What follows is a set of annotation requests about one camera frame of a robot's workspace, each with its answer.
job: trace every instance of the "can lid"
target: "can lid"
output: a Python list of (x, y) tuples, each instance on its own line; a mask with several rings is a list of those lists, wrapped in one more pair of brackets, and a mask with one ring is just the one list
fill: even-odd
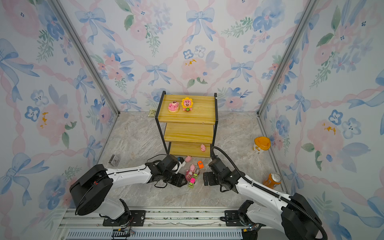
[(280, 176), (280, 174), (278, 174), (277, 172), (273, 172), (273, 173), (271, 174), (271, 178), (272, 178), (272, 180), (275, 181), (275, 182), (281, 182), (281, 176)]
[(255, 144), (262, 150), (266, 151), (271, 147), (271, 140), (267, 137), (257, 137), (255, 138)]

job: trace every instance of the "shelf board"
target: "shelf board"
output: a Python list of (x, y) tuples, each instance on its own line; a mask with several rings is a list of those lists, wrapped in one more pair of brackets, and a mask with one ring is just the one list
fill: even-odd
[[(186, 97), (192, 98), (193, 101), (190, 112), (183, 111), (181, 106), (182, 99)], [(168, 111), (168, 106), (172, 101), (179, 102), (180, 109), (177, 113)], [(159, 122), (214, 125), (216, 121), (215, 97), (165, 94), (157, 119)]]
[(206, 124), (167, 123), (164, 140), (166, 142), (195, 142), (211, 144), (214, 127)]
[(206, 151), (202, 152), (200, 143), (191, 142), (173, 142), (170, 146), (170, 154), (175, 156), (191, 156), (191, 157), (204, 157), (210, 158), (210, 146), (206, 145)]

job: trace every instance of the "floral wallpaper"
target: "floral wallpaper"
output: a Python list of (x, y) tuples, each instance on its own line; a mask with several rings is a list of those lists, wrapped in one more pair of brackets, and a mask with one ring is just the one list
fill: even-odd
[(328, 239), (384, 239), (383, 10), (320, 0), (262, 116), (291, 194)]
[(257, 111), (307, 2), (61, 1), (122, 111), (157, 108), (163, 90)]
[(51, 239), (116, 115), (46, 1), (0, 11), (0, 239)]

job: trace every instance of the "gray marble surface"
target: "gray marble surface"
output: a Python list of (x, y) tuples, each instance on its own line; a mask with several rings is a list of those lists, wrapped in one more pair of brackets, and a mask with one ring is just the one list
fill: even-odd
[[(239, 167), (239, 169), (256, 181), (262, 180), (274, 172), (273, 164), (268, 152), (256, 155), (253, 152), (253, 140), (262, 136), (255, 112), (219, 112), (218, 128), (215, 145), (223, 149)], [(120, 158), (118, 168), (135, 167), (144, 164), (147, 159), (165, 153), (155, 119), (148, 117), (148, 112), (121, 113), (108, 139), (99, 163), (106, 168), (115, 168), (108, 163), (115, 154)], [(220, 159), (233, 170), (230, 162), (221, 154)], [(163, 156), (151, 159), (162, 160)], [(233, 191), (220, 192), (220, 187), (204, 186), (203, 172), (210, 171), (208, 158), (193, 157), (181, 170), (189, 168), (191, 164), (197, 166), (202, 161), (201, 170), (193, 189), (168, 184), (164, 189), (150, 184), (134, 184), (121, 187), (109, 192), (107, 197), (122, 198), (128, 206), (185, 206), (185, 207), (239, 207), (246, 199)]]

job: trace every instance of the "orange toy car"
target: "orange toy car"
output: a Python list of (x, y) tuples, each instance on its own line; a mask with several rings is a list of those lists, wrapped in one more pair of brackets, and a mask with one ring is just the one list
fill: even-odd
[(197, 164), (198, 164), (198, 166), (199, 166), (199, 168), (200, 168), (200, 169), (204, 167), (204, 165), (203, 165), (203, 162), (202, 162), (202, 161), (198, 161), (198, 162), (197, 162)]

